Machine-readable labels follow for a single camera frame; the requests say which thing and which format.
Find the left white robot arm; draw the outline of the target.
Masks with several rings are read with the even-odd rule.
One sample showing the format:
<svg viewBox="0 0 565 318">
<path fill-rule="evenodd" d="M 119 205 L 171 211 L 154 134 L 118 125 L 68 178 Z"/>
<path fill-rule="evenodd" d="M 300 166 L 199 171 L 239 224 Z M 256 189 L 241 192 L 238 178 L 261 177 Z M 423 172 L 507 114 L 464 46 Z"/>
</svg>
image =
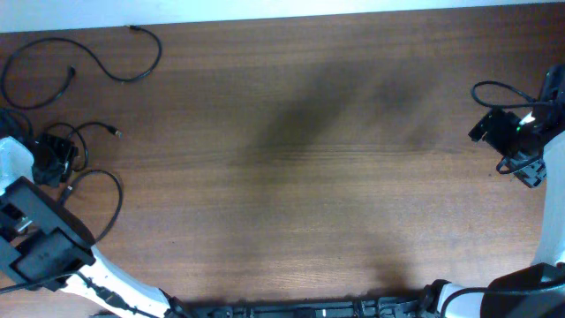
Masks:
<svg viewBox="0 0 565 318">
<path fill-rule="evenodd" d="M 68 179 L 78 150 L 49 133 L 34 136 L 29 119 L 1 111 L 1 270 L 14 285 L 4 293 L 45 288 L 89 299 L 118 317 L 191 317 L 163 290 L 143 284 L 106 259 L 100 241 L 42 186 Z"/>
</svg>

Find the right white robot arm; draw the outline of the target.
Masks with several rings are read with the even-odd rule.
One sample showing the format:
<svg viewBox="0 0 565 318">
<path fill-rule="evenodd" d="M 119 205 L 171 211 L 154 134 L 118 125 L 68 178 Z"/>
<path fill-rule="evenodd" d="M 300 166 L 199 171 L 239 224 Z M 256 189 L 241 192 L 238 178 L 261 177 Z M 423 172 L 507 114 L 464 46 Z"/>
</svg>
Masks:
<svg viewBox="0 0 565 318">
<path fill-rule="evenodd" d="M 564 67 L 546 72 L 539 95 L 524 92 L 520 108 L 471 98 L 488 112 L 470 130 L 500 155 L 495 169 L 529 188 L 545 185 L 539 244 L 531 265 L 493 280 L 487 287 L 463 287 L 445 280 L 428 285 L 414 317 L 562 317 L 564 315 Z"/>
</svg>

